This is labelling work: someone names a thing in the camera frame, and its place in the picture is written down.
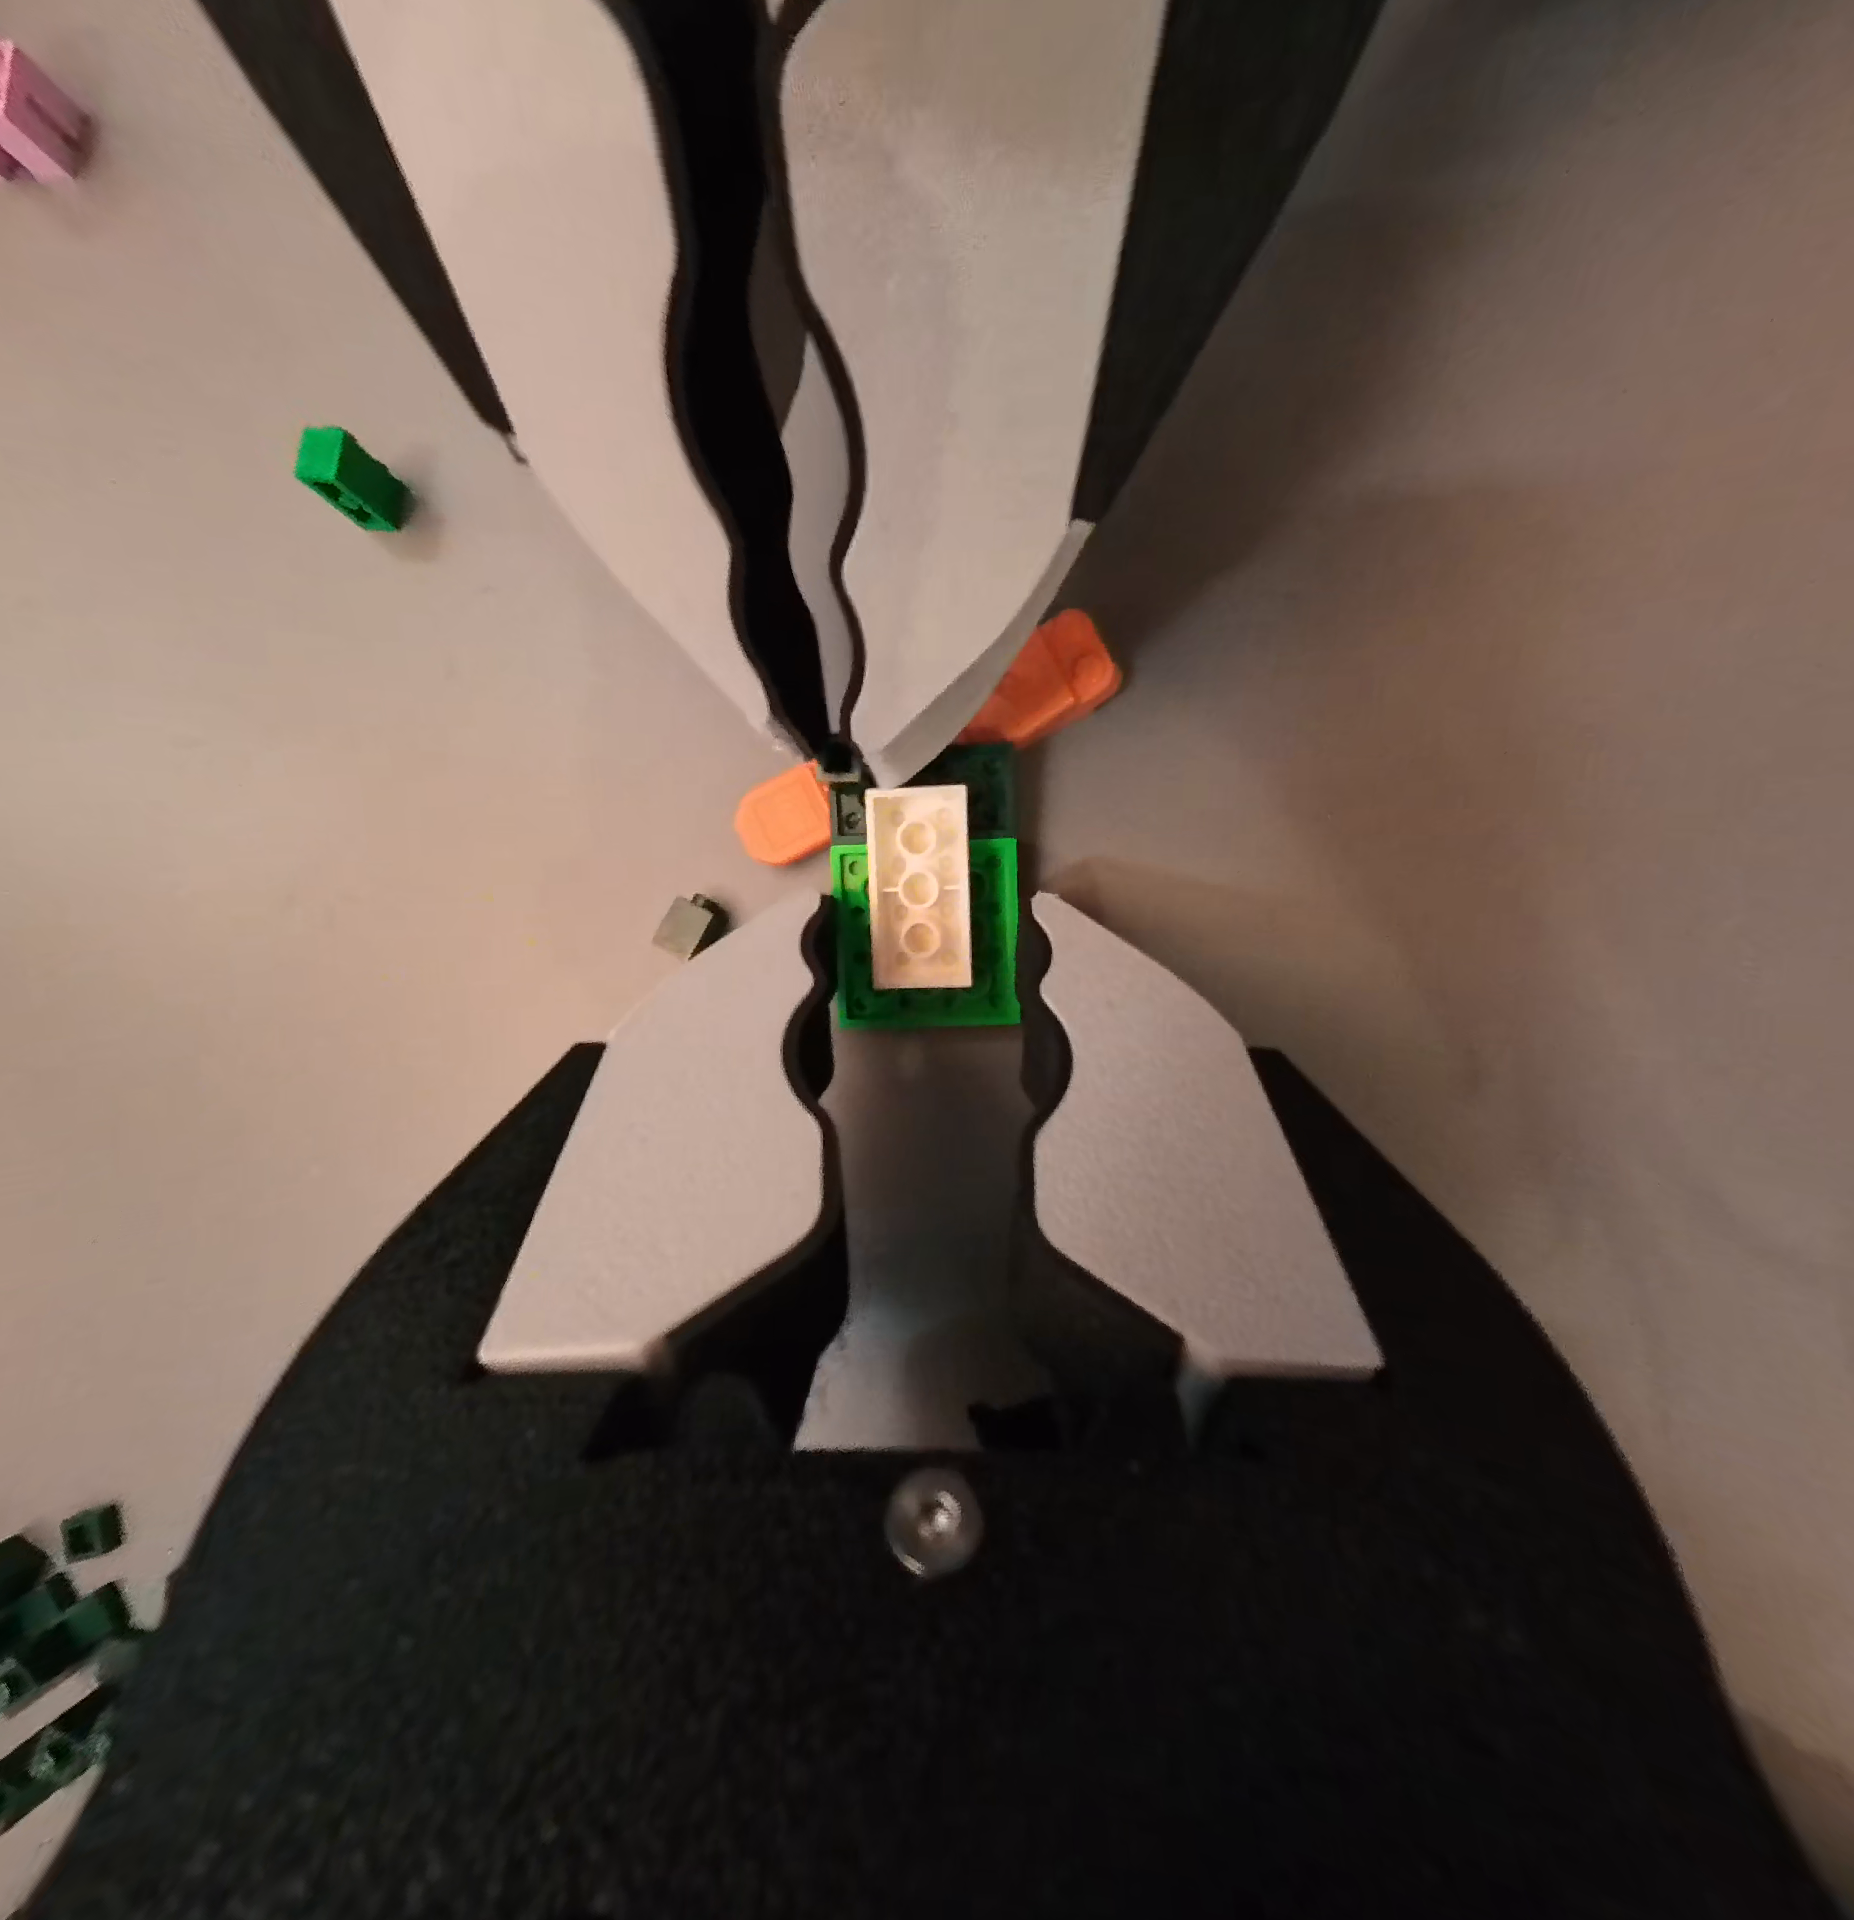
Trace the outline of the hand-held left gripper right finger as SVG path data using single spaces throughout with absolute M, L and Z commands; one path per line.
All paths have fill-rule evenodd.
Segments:
M 1370 1382 L 1382 1347 L 1245 1037 L 1179 973 L 1042 893 L 1066 1042 L 1034 1137 L 1042 1235 L 1181 1340 L 1195 1382 Z

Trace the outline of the pink lego pig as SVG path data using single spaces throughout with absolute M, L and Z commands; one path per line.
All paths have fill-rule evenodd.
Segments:
M 0 185 L 75 183 L 92 157 L 92 115 L 14 42 L 0 36 Z

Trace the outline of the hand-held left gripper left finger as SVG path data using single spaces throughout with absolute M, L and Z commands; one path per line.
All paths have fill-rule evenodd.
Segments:
M 822 896 L 794 896 L 641 1001 L 605 1042 L 485 1324 L 485 1372 L 659 1372 L 826 1216 L 826 1125 L 790 1040 Z

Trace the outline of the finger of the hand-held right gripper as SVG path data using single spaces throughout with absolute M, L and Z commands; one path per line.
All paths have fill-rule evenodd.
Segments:
M 857 430 L 794 237 L 778 5 L 337 5 L 513 441 L 790 751 L 857 692 Z
M 780 130 L 795 257 L 846 356 L 863 508 L 853 735 L 911 782 L 981 709 L 1073 513 L 1168 5 L 818 5 Z

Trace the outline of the green white lego assembly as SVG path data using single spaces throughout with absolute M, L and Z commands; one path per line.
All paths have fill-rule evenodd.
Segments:
M 1018 1030 L 1018 751 L 957 745 L 904 788 L 826 795 L 837 1024 Z

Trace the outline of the small green lego brick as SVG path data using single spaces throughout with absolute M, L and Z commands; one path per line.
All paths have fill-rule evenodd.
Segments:
M 367 534 L 399 534 L 415 491 L 341 425 L 299 430 L 294 479 Z

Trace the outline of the pile of dark green lego bricks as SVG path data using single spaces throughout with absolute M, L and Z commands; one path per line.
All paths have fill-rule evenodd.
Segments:
M 128 1589 L 102 1574 L 129 1538 L 121 1501 L 88 1501 L 50 1536 L 0 1536 L 0 1837 L 102 1771 L 121 1680 L 144 1638 Z

